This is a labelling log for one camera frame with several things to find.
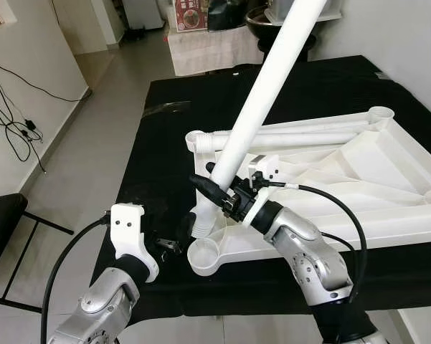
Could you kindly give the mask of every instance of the black bag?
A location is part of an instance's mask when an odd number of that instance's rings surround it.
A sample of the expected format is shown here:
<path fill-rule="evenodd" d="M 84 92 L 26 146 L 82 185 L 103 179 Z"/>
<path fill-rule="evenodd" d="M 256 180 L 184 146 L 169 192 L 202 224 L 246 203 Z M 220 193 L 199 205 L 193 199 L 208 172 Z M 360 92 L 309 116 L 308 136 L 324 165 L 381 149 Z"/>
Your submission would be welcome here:
<path fill-rule="evenodd" d="M 245 24 L 249 0 L 209 0 L 207 29 L 220 31 L 234 29 Z"/>

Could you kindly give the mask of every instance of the black stool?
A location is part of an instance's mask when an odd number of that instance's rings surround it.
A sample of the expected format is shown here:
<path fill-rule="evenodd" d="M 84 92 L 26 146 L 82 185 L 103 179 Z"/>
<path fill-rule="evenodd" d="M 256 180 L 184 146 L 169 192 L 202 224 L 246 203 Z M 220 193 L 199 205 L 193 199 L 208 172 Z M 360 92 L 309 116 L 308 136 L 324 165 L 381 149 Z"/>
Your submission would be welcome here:
<path fill-rule="evenodd" d="M 28 213 L 25 211 L 27 207 L 26 198 L 20 193 L 13 193 L 6 196 L 0 196 L 0 256 L 3 253 L 6 245 L 8 244 L 9 238 L 11 237 L 14 229 L 16 228 L 21 216 L 28 217 L 30 219 L 35 220 L 34 228 L 22 250 L 21 256 L 19 257 L 16 266 L 14 267 L 13 273 L 11 274 L 11 278 L 6 285 L 5 291 L 3 295 L 0 297 L 0 305 L 6 305 L 9 307 L 20 308 L 22 310 L 29 310 L 31 312 L 41 313 L 42 309 L 40 307 L 35 307 L 32 305 L 26 305 L 24 303 L 10 301 L 6 299 L 8 295 L 9 288 L 13 283 L 14 278 L 16 277 L 17 270 L 19 265 L 21 265 L 24 255 L 26 254 L 26 250 L 29 247 L 30 241 L 37 230 L 37 226 L 39 223 L 46 224 L 54 229 L 59 231 L 63 231 L 69 235 L 73 235 L 73 231 L 66 229 L 58 224 L 54 224 L 48 220 L 42 219 L 34 214 Z"/>

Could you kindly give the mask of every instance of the electrical wire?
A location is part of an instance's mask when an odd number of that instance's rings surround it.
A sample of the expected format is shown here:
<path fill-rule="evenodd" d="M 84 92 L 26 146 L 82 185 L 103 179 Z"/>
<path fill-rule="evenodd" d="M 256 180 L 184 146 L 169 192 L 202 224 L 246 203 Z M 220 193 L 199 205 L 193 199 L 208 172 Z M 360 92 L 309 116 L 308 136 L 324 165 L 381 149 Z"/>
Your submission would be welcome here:
<path fill-rule="evenodd" d="M 40 161 L 40 157 L 38 156 L 37 151 L 35 150 L 34 144 L 32 143 L 32 140 L 30 140 L 30 139 L 29 139 L 29 144 L 30 144 L 30 147 L 32 147 L 32 150 L 34 151 L 35 156 L 37 157 L 38 166 L 40 166 L 40 168 L 42 169 L 43 173 L 46 174 L 46 170 L 44 169 L 44 167 L 42 165 L 42 162 Z"/>
<path fill-rule="evenodd" d="M 12 111 L 11 111 L 11 109 L 9 108 L 8 103 L 6 102 L 6 98 L 3 96 L 3 92 L 1 91 L 1 88 L 0 88 L 0 96 L 1 96 L 1 99 L 3 99 L 3 101 L 4 101 L 5 106 L 6 106 L 6 109 L 8 110 L 9 115 L 11 116 L 11 118 L 8 118 L 8 116 L 6 116 L 6 115 L 3 113 L 3 114 L 4 114 L 4 116 L 8 119 L 8 121 L 10 121 L 10 122 L 14 121 L 13 112 L 12 112 Z"/>
<path fill-rule="evenodd" d="M 83 238 L 90 230 L 94 229 L 101 224 L 107 224 L 109 222 L 110 216 L 106 214 L 101 219 L 94 221 L 93 223 L 87 225 L 80 233 L 78 233 L 64 248 L 64 251 L 60 254 L 55 265 L 52 268 L 51 274 L 49 275 L 46 288 L 44 290 L 43 305 L 42 305 L 42 318 L 40 320 L 40 343 L 47 344 L 47 327 L 48 327 L 48 310 L 49 310 L 49 299 L 51 297 L 52 286 L 55 283 L 57 272 L 60 266 L 64 262 L 65 257 L 69 254 L 70 250 L 75 246 L 81 238 Z"/>
<path fill-rule="evenodd" d="M 23 78 L 21 75 L 17 74 L 16 72 L 13 72 L 12 70 L 9 70 L 9 69 L 1 66 L 1 65 L 0 65 L 0 69 L 3 70 L 3 71 L 5 71 L 5 72 L 8 72 L 10 74 L 13 74 L 15 77 L 18 77 L 20 80 L 22 80 L 23 82 L 25 82 L 26 84 L 28 84 L 28 86 L 31 86 L 31 87 L 33 87 L 33 88 L 35 88 L 37 90 L 40 90 L 40 91 L 46 93 L 47 95 L 49 95 L 50 97 L 53 97 L 53 98 L 56 98 L 56 99 L 60 99 L 60 100 L 64 100 L 65 102 L 79 102 L 81 100 L 85 100 L 85 99 L 89 98 L 93 94 L 93 91 L 89 90 L 88 94 L 86 94 L 85 96 L 81 97 L 80 99 L 67 99 L 67 98 L 55 95 L 55 94 L 51 93 L 50 91 L 48 91 L 48 90 L 46 90 L 44 88 L 41 88 L 41 87 L 38 87 L 38 86 L 32 84 L 31 82 L 29 82 L 25 78 Z"/>
<path fill-rule="evenodd" d="M 357 268 L 356 277 L 354 278 L 354 284 L 352 286 L 351 293 L 349 294 L 348 303 L 350 304 L 354 301 L 354 299 L 358 295 L 358 293 L 360 291 L 361 283 L 363 282 L 363 279 L 365 276 L 366 263 L 367 263 L 367 259 L 368 259 L 367 258 L 368 257 L 368 250 L 366 248 L 366 238 L 365 238 L 364 230 L 362 229 L 359 220 L 356 218 L 356 216 L 354 215 L 352 210 L 349 209 L 349 207 L 346 204 L 344 204 L 342 201 L 337 199 L 335 196 L 330 195 L 329 193 L 326 193 L 325 191 L 322 191 L 318 188 L 313 188 L 311 186 L 298 185 L 298 189 L 312 192 L 313 194 L 318 194 L 318 195 L 323 196 L 326 199 L 329 199 L 330 201 L 334 202 L 337 206 L 339 206 L 341 209 L 343 209 L 343 211 L 349 216 L 349 218 L 354 223 L 354 226 L 356 227 L 357 234 L 359 235 L 359 238 L 360 238 L 360 249 L 361 250 L 360 250 L 360 260 L 358 261 L 358 268 Z M 341 324 L 339 325 L 339 329 L 338 329 L 338 332 L 336 334 L 336 338 L 334 340 L 335 344 L 341 343 L 341 329 L 346 322 L 345 321 L 346 317 L 347 317 L 347 312 L 345 312 L 343 314 Z"/>
<path fill-rule="evenodd" d="M 34 128 L 33 130 L 29 128 L 27 124 L 24 124 L 19 121 L 14 120 L 13 112 L 11 111 L 11 108 L 8 105 L 7 100 L 14 106 L 16 105 L 11 101 L 11 99 L 6 95 L 4 92 L 3 86 L 0 83 L 0 96 L 3 100 L 6 109 L 8 110 L 9 114 L 7 115 L 1 108 L 0 108 L 0 126 L 4 127 L 5 131 L 5 137 L 8 141 L 8 144 L 11 146 L 11 149 L 13 150 L 14 154 L 18 158 L 19 161 L 25 162 L 29 160 L 30 154 L 33 151 L 35 156 L 37 157 L 39 167 L 42 169 L 44 173 L 46 173 L 46 170 L 44 169 L 42 162 L 40 160 L 40 157 L 37 153 L 37 150 L 35 149 L 33 142 L 35 140 L 39 140 L 40 142 L 43 141 L 43 134 L 41 132 L 37 132 Z M 27 122 L 27 120 L 24 118 L 24 116 L 21 113 L 21 116 L 23 119 Z M 10 133 L 13 133 L 16 137 L 18 137 L 27 147 L 27 153 L 23 156 L 19 154 L 18 150 L 16 149 L 15 144 L 13 143 L 12 139 L 10 138 Z"/>

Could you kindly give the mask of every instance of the poster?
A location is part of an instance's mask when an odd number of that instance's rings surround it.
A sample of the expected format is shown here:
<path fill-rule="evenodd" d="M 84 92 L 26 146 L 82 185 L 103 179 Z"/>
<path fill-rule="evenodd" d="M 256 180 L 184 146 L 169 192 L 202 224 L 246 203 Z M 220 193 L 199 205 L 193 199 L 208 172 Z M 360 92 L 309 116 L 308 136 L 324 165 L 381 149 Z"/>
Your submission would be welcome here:
<path fill-rule="evenodd" d="M 177 31 L 207 29 L 209 0 L 175 0 Z"/>

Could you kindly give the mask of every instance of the pvc pipe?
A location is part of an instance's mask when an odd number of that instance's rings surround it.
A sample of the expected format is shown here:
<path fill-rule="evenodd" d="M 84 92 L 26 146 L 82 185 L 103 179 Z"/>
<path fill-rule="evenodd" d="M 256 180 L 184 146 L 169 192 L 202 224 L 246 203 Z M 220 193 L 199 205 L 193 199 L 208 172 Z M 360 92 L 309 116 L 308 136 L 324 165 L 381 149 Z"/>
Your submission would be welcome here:
<path fill-rule="evenodd" d="M 335 145 L 347 143 L 356 133 L 297 133 L 297 134 L 257 134 L 251 148 L 286 147 L 300 145 Z M 229 139 L 228 135 L 198 133 L 194 135 L 193 153 L 213 153 L 221 151 Z"/>
<path fill-rule="evenodd" d="M 326 0 L 295 0 L 232 129 L 210 178 L 226 191 L 292 70 Z M 203 198 L 193 209 L 193 237 L 210 234 L 217 207 Z"/>
<path fill-rule="evenodd" d="M 316 131 L 325 131 L 342 128 L 361 127 L 369 125 L 368 120 L 351 120 L 348 122 L 330 122 L 312 125 L 294 125 L 290 127 L 280 128 L 261 128 L 258 130 L 258 134 L 290 134 L 290 133 L 312 133 Z M 214 135 L 229 135 L 230 130 L 214 131 Z"/>

